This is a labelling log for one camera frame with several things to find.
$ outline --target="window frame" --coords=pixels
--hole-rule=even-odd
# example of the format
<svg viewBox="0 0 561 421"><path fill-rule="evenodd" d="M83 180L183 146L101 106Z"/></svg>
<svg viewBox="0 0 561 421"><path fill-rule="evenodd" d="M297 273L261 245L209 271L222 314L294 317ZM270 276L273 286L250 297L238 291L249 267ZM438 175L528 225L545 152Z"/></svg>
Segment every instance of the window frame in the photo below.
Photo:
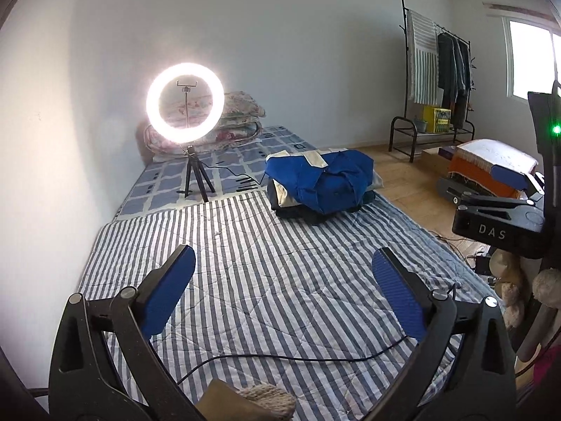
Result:
<svg viewBox="0 0 561 421"><path fill-rule="evenodd" d="M521 98L514 94L514 52L512 52L512 34L511 34L511 22L518 22L520 24L532 25L534 27L543 28L544 30L549 31L549 36L552 41L552 48L553 48L553 58L554 58L554 71L555 71L555 78L559 78L559 70L557 65L557 56L555 52L555 44L553 42L553 35L561 36L561 29L557 26L555 27L553 24L548 24L545 20L543 23L535 22L534 20L527 20L519 17L509 17L504 16L503 18L503 27L504 27L504 37L507 44L507 97L513 98L520 102L528 104L528 100L526 98Z"/></svg>

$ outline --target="small pot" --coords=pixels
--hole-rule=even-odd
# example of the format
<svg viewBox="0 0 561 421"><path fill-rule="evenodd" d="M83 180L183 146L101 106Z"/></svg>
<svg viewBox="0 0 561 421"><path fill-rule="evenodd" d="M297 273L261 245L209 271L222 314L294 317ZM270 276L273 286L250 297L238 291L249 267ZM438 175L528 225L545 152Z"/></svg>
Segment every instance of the small pot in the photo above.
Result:
<svg viewBox="0 0 561 421"><path fill-rule="evenodd" d="M413 125L415 125L415 128L417 128L417 131L419 133L425 133L426 132L426 122L424 120L413 120Z"/></svg>

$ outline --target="window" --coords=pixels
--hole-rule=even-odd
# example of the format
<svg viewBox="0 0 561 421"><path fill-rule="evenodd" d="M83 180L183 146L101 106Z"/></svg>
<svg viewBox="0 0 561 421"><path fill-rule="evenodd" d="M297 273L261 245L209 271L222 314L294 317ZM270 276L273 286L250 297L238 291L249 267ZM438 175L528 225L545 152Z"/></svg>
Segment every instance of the window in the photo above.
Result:
<svg viewBox="0 0 561 421"><path fill-rule="evenodd" d="M546 26L505 19L508 94L525 100L528 92L552 91L561 80L561 36Z"/></svg>

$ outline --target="blue checkered sheet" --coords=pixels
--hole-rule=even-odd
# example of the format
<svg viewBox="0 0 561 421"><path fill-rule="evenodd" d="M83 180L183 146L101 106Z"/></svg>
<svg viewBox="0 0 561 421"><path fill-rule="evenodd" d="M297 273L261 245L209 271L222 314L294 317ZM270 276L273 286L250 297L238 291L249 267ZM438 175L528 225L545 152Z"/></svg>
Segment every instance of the blue checkered sheet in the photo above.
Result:
<svg viewBox="0 0 561 421"><path fill-rule="evenodd" d="M221 168L206 169L215 193L208 192L210 201L215 201L239 195L252 190L266 188L267 178L263 178L265 158L269 154L286 150L289 153L305 152L315 147L296 136L284 127L268 127L263 130L259 139L244 146L233 149L219 150L211 153L201 153L200 160L207 166ZM244 182L246 177L236 177L234 174L248 174L261 185ZM181 209L203 202L198 190L195 175L191 174L187 198L178 193L185 186L187 159L180 158L164 163L152 163L138 178L127 199L117 212L117 220L125 220L136 216L144 216L165 209Z"/></svg>

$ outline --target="screw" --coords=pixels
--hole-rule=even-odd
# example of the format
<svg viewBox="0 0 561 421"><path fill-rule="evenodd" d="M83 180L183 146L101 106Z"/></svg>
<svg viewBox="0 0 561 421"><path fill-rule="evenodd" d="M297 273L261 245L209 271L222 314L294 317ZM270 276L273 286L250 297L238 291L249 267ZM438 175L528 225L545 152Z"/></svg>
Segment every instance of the screw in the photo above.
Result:
<svg viewBox="0 0 561 421"><path fill-rule="evenodd" d="M80 293L74 293L73 295L71 295L68 298L68 302L74 304L74 303L78 303L82 300L82 295Z"/></svg>
<svg viewBox="0 0 561 421"><path fill-rule="evenodd" d="M135 294L136 294L136 289L133 288L132 286L127 286L126 288L123 288L121 290L121 293L119 295L123 299L130 299L134 297Z"/></svg>
<svg viewBox="0 0 561 421"><path fill-rule="evenodd" d="M497 299L493 298L492 296L487 296L485 298L485 303L489 307L496 307L497 305L499 305L499 302L497 301Z"/></svg>
<svg viewBox="0 0 561 421"><path fill-rule="evenodd" d="M433 291L433 298L437 301L445 301L448 299L448 293L446 291L442 291L441 289L435 289Z"/></svg>

